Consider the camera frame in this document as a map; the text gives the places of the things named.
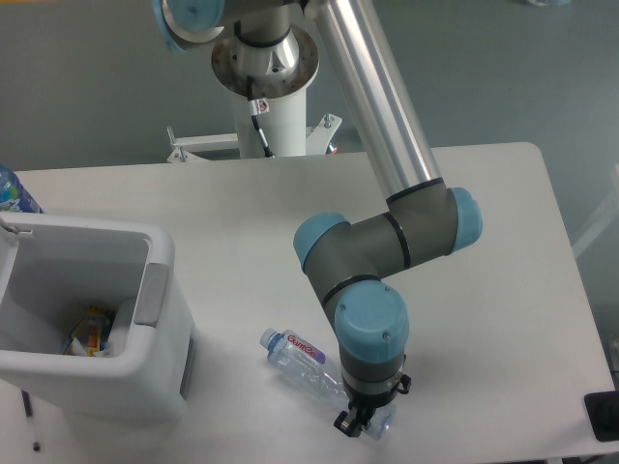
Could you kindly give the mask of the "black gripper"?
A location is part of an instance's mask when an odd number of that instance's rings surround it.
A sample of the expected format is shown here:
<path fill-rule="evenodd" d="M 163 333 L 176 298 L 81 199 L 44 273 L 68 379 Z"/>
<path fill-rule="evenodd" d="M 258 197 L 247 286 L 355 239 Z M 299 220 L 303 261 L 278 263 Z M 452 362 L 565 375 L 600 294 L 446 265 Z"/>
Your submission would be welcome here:
<path fill-rule="evenodd" d="M 343 373 L 348 410 L 339 413 L 334 427 L 346 436 L 360 436 L 370 427 L 375 409 L 389 404 L 397 394 L 409 394 L 411 378 L 403 372 L 380 382 L 367 382 Z"/>

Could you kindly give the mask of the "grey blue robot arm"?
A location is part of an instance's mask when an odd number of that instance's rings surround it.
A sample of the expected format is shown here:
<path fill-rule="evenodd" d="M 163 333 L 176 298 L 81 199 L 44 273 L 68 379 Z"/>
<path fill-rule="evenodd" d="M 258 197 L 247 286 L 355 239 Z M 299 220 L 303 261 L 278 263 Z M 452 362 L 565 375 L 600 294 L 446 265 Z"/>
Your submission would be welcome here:
<path fill-rule="evenodd" d="M 318 51 L 290 18 L 288 1 L 156 1 L 166 45 L 212 44 L 212 69 L 230 93 L 244 159 L 305 156 L 306 94 Z M 303 1 L 331 57 L 387 209 L 352 223 L 337 213 L 307 219 L 293 246 L 339 344 L 347 403 L 342 433 L 379 432 L 388 405 L 410 389 L 404 373 L 408 315 L 387 276 L 473 245 L 480 208 L 448 188 L 370 1 Z"/>

